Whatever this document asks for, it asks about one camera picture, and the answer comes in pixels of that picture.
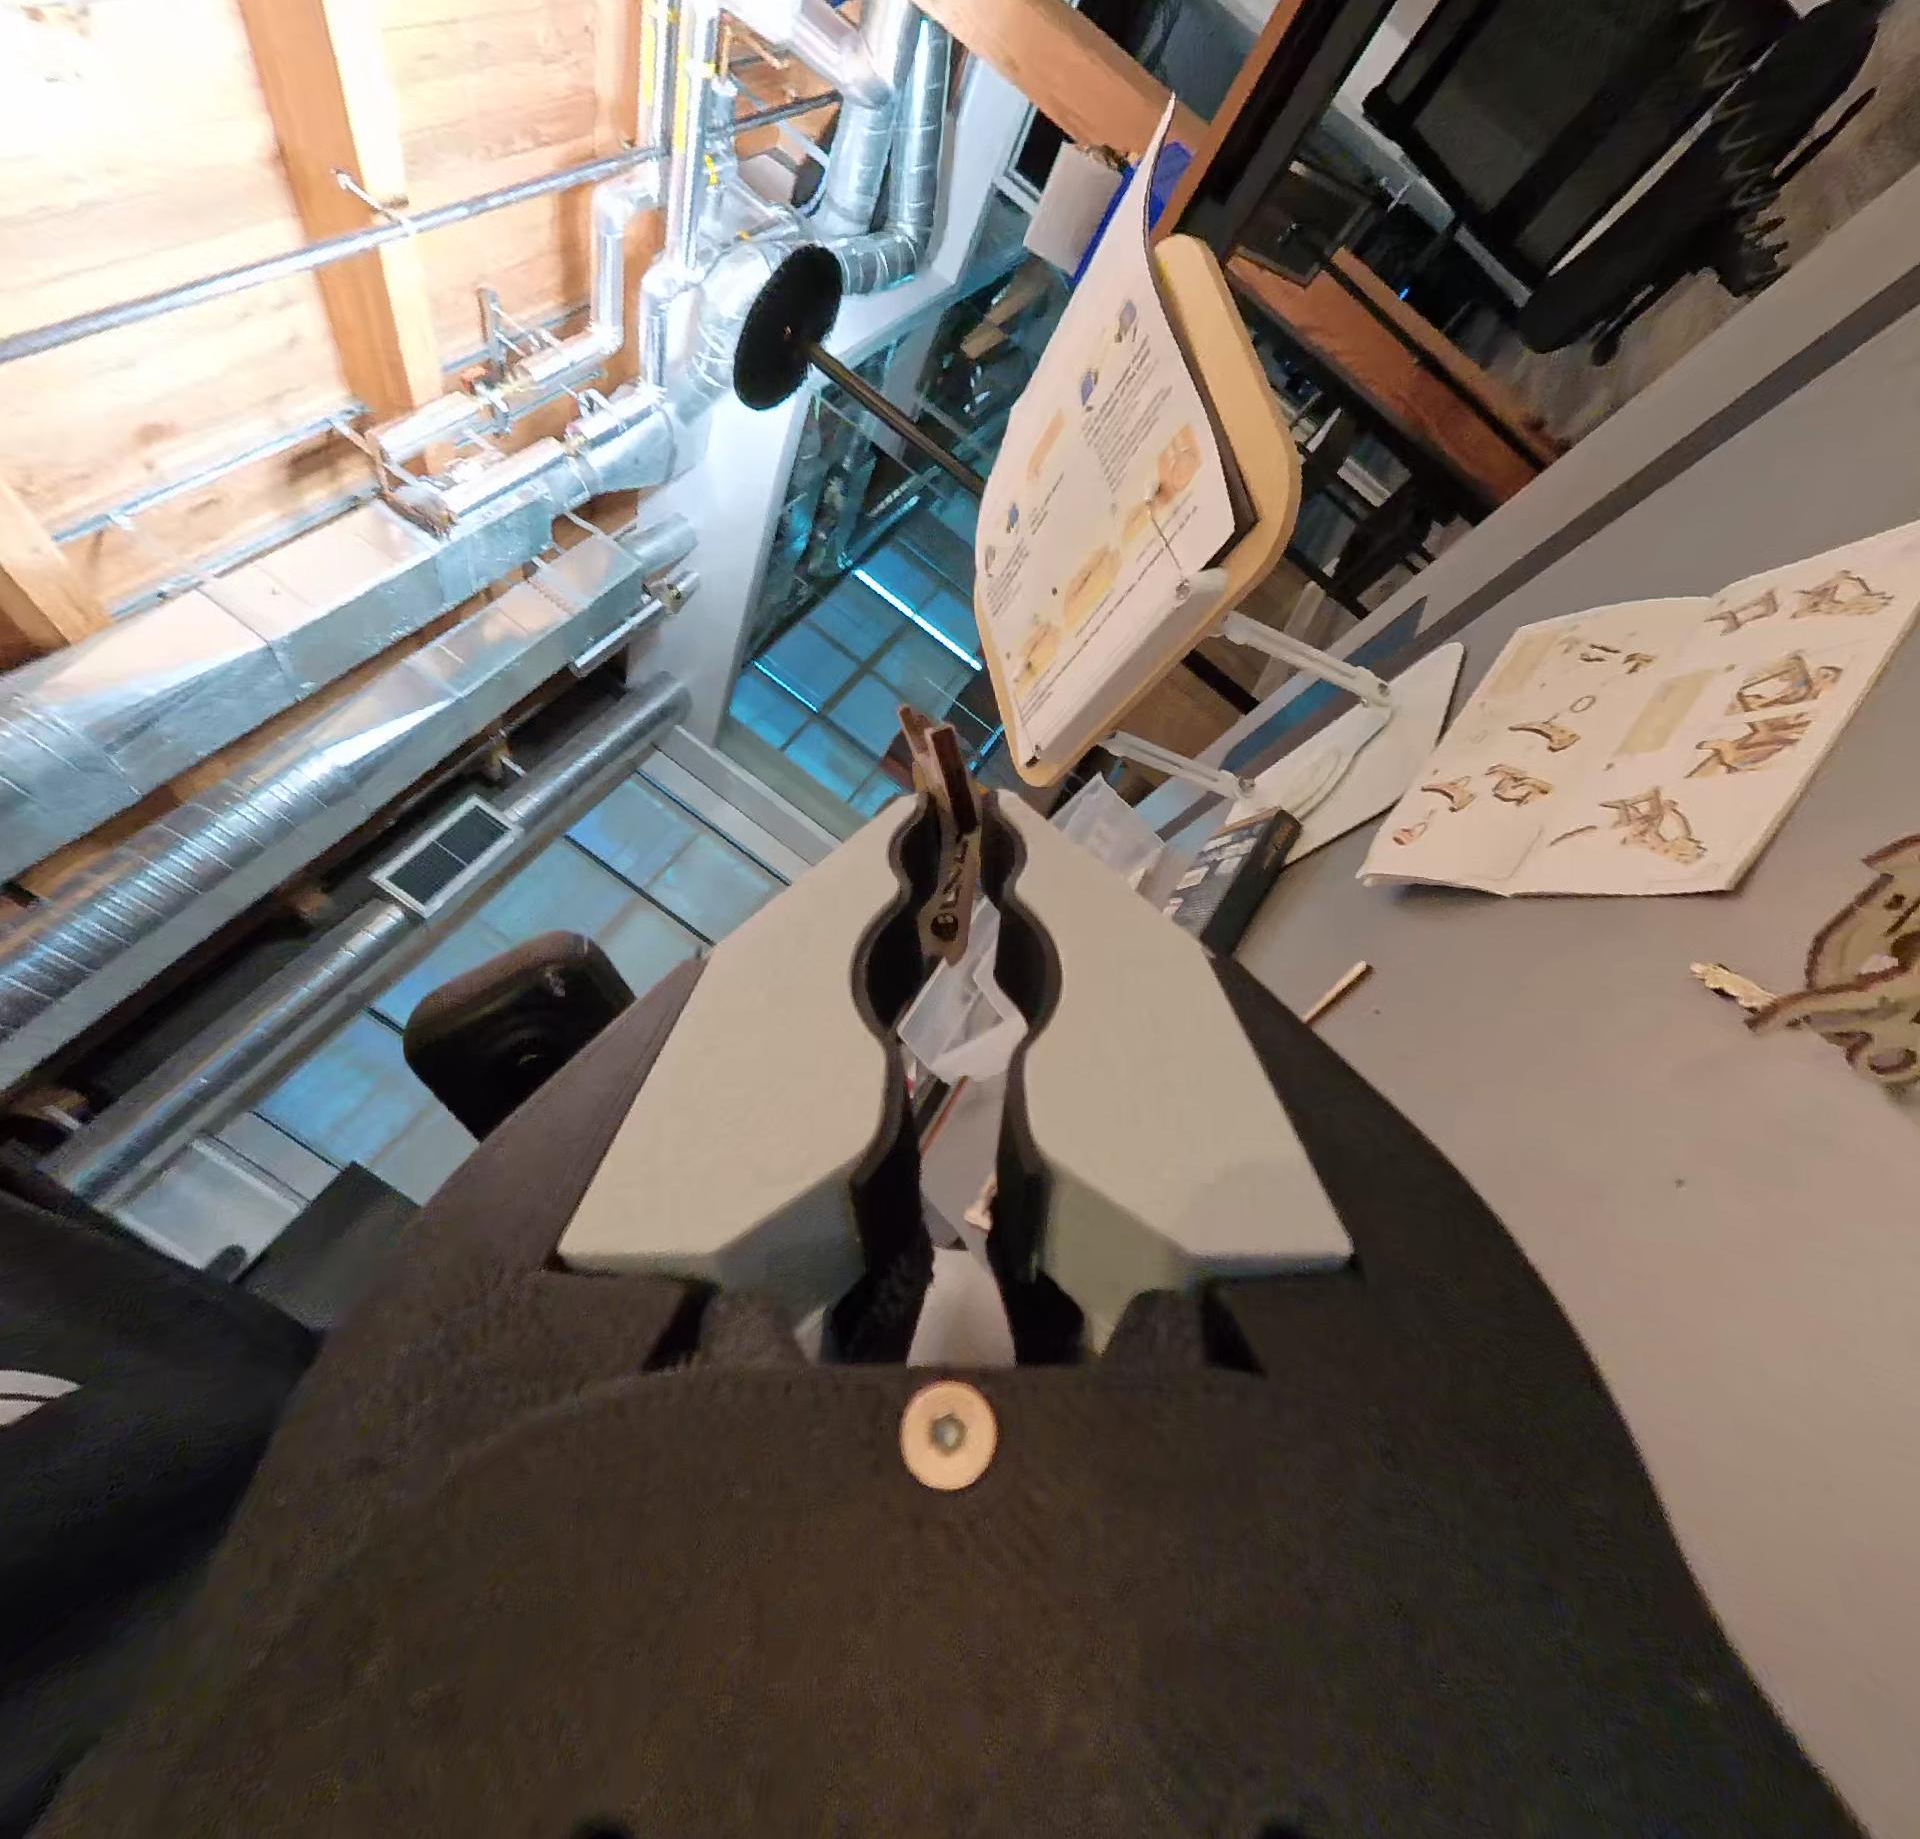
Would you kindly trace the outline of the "silver ventilation duct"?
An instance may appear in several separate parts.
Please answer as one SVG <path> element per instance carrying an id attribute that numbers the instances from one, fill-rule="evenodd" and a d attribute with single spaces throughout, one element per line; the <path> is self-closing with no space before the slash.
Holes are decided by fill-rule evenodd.
<path id="1" fill-rule="evenodd" d="M 359 507 L 5 673 L 5 879 L 503 580 L 558 518 L 541 485 L 445 531 Z"/>

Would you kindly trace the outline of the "wooden model lever assembly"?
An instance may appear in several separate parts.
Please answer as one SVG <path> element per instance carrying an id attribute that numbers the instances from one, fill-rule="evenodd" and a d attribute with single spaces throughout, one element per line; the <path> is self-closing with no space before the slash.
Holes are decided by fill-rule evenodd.
<path id="1" fill-rule="evenodd" d="M 928 967 L 957 965 L 967 956 L 974 934 L 983 793 L 950 722 L 932 722 L 903 703 L 900 735 L 908 751 L 916 793 L 927 802 L 927 817 L 937 839 L 931 883 L 916 912 L 920 949 Z"/>

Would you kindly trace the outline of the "dark cardboard kit box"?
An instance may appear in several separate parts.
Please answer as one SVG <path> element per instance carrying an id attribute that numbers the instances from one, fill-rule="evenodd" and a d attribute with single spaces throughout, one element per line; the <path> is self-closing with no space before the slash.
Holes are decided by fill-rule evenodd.
<path id="1" fill-rule="evenodd" d="M 1215 832 L 1174 883 L 1163 914 L 1214 956 L 1235 956 L 1277 883 L 1304 821 L 1276 806 Z"/>

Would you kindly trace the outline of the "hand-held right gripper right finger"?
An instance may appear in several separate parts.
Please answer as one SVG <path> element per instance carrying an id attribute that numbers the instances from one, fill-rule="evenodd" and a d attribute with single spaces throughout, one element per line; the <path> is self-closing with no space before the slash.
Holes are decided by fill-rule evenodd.
<path id="1" fill-rule="evenodd" d="M 1327 1274 L 1354 1243 L 1214 956 L 1015 795 L 982 815 L 1006 1070 L 988 1260 L 1021 1360 L 1147 1294 Z"/>

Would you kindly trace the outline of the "black fuzzy disc on rod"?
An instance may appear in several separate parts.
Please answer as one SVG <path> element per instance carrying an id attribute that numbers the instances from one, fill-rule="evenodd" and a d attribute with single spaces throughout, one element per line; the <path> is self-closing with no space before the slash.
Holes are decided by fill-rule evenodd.
<path id="1" fill-rule="evenodd" d="M 741 321 L 734 352 L 734 395 L 752 411 L 771 411 L 810 372 L 818 372 L 980 501 L 985 493 L 983 477 L 827 350 L 840 305 L 840 263 L 825 243 L 804 241 L 787 252 Z"/>

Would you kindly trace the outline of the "round silver duct pipe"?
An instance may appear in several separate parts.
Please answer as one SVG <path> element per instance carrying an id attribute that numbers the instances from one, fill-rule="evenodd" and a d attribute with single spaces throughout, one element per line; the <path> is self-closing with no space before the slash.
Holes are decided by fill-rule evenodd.
<path id="1" fill-rule="evenodd" d="M 414 676 L 350 699 L 8 926 L 5 1091 L 477 747 L 477 694 L 422 694 Z"/>

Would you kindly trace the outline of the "white vent grille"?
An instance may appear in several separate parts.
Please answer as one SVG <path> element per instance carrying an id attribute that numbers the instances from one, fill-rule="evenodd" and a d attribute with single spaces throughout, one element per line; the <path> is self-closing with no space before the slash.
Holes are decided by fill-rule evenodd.
<path id="1" fill-rule="evenodd" d="M 481 795 L 459 802 L 427 833 L 372 869 L 388 903 L 432 921 L 523 841 L 522 828 Z"/>

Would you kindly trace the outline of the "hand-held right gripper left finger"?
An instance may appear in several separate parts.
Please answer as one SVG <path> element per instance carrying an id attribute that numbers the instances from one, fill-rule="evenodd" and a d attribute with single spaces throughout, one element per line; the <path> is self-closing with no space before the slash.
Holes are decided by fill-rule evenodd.
<path id="1" fill-rule="evenodd" d="M 931 1286 L 900 1015 L 931 972 L 931 799 L 900 796 L 720 940 L 558 1243 L 818 1315 L 898 1364 Z"/>

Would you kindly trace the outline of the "colour printed instruction manual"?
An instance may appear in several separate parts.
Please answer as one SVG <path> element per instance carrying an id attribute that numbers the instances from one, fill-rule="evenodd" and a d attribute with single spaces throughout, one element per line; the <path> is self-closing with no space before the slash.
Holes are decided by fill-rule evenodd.
<path id="1" fill-rule="evenodd" d="M 1169 104 L 1013 402 L 976 522 L 976 628 L 1013 772 L 1113 733 L 1209 612 L 1249 529 L 1154 243 Z"/>

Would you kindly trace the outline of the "black office chair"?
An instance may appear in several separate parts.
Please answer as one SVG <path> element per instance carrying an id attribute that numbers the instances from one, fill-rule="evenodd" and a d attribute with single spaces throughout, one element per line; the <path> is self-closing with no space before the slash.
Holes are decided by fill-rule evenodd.
<path id="1" fill-rule="evenodd" d="M 1529 287 L 1532 355 L 1610 361 L 1670 290 L 1749 297 L 1778 202 L 1874 98 L 1878 0 L 1438 0 L 1363 118 Z"/>

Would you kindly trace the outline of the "open instruction booklet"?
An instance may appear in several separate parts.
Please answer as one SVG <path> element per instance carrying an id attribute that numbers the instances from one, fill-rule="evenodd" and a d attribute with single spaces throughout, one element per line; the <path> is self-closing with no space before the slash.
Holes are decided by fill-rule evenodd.
<path id="1" fill-rule="evenodd" d="M 1513 631 L 1356 877 L 1498 898 L 1734 892 L 1915 630 L 1915 522 Z"/>

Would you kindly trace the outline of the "clear plastic storage box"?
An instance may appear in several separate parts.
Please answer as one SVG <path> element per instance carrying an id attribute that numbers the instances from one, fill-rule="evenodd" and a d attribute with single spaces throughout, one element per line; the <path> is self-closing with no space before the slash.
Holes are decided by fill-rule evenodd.
<path id="1" fill-rule="evenodd" d="M 1131 892 L 1148 899 L 1163 894 L 1159 874 L 1170 847 L 1105 778 L 1085 782 L 1049 822 Z"/>

